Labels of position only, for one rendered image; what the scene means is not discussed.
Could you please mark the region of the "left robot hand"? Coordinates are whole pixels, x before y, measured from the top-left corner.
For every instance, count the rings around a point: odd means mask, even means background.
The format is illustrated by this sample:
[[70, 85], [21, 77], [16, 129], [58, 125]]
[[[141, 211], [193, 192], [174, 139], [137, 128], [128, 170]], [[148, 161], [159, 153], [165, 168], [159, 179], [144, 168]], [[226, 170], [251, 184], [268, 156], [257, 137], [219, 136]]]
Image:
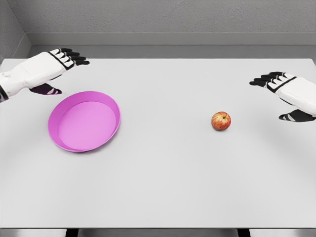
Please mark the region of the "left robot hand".
[[80, 65], [89, 65], [86, 57], [80, 56], [70, 48], [58, 48], [42, 52], [20, 63], [12, 70], [12, 74], [22, 80], [23, 88], [41, 95], [61, 94], [48, 84], [50, 80], [60, 77], [66, 71]]

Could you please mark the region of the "pink round plate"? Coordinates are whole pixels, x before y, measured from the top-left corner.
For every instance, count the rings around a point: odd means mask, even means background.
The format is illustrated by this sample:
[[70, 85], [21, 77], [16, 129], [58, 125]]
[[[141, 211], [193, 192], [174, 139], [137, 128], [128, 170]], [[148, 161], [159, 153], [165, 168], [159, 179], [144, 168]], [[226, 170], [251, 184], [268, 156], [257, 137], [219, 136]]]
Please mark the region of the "pink round plate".
[[87, 152], [107, 143], [119, 128], [121, 113], [107, 94], [84, 91], [62, 100], [51, 112], [47, 129], [53, 143], [70, 152]]

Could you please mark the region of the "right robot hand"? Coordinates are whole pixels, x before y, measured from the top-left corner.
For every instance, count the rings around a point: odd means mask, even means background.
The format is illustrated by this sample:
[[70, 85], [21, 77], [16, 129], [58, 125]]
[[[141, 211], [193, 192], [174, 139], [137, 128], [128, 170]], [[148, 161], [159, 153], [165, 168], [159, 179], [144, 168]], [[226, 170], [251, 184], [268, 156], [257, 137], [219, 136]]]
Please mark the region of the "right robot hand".
[[316, 84], [286, 72], [270, 72], [249, 82], [250, 85], [266, 88], [282, 101], [297, 109], [280, 115], [280, 120], [308, 122], [316, 120]]

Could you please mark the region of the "red yellow apple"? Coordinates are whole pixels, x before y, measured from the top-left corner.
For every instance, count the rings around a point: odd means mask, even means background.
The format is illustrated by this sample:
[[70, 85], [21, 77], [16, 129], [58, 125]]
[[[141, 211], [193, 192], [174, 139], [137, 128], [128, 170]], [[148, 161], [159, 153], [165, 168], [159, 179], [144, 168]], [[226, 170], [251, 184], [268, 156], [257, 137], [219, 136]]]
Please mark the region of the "red yellow apple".
[[211, 125], [217, 131], [224, 131], [231, 125], [231, 117], [226, 112], [217, 112], [211, 118]]

